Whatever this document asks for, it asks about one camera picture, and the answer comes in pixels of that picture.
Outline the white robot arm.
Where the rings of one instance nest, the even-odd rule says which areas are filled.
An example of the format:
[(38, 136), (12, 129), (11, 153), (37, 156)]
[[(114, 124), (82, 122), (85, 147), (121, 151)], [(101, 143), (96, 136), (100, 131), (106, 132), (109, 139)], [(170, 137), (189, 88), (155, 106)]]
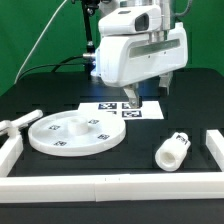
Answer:
[(172, 72), (187, 64), (186, 31), (175, 17), (173, 0), (127, 0), (98, 23), (99, 75), (123, 88), (133, 108), (141, 106), (139, 82), (160, 76), (167, 86)]

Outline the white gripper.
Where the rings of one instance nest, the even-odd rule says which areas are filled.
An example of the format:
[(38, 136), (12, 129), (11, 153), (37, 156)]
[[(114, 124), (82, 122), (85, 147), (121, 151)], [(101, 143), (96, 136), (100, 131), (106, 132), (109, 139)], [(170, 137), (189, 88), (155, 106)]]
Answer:
[(125, 86), (131, 108), (141, 107), (138, 85), (133, 83), (161, 75), (159, 91), (167, 96), (173, 78), (170, 71), (183, 68), (187, 60), (187, 36), (181, 22), (168, 32), (166, 41), (150, 43), (148, 34), (140, 34), (107, 36), (100, 43), (101, 78), (108, 86)]

